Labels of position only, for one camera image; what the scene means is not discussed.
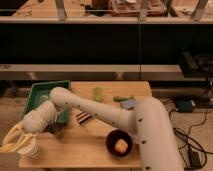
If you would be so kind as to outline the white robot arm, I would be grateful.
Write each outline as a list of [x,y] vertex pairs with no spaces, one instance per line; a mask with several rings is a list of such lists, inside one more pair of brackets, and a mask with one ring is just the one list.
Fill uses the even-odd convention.
[[63,87],[52,89],[48,100],[10,129],[0,145],[0,153],[30,156],[37,152],[36,135],[71,107],[135,135],[141,163],[147,171],[184,171],[168,112],[160,100],[144,97],[130,111],[82,98]]

